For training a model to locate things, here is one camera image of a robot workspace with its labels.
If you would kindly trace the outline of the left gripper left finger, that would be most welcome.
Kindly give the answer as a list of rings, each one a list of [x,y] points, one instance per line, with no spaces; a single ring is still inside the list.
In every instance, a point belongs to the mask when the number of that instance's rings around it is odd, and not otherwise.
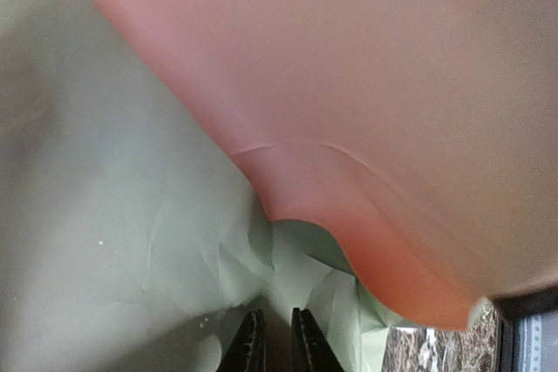
[[[217,372],[265,372],[265,320],[261,309],[248,312],[237,329]]]

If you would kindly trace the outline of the green and pink wrapping paper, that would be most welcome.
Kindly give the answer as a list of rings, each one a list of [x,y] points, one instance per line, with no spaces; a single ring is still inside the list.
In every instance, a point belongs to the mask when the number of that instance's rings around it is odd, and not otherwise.
[[[557,288],[557,0],[1,0],[1,368],[344,371]]]

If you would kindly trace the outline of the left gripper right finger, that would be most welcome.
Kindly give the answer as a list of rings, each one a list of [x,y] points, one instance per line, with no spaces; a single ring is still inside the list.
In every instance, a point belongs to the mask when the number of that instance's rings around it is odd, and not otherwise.
[[[295,372],[344,372],[315,317],[294,308],[291,316],[291,365]]]

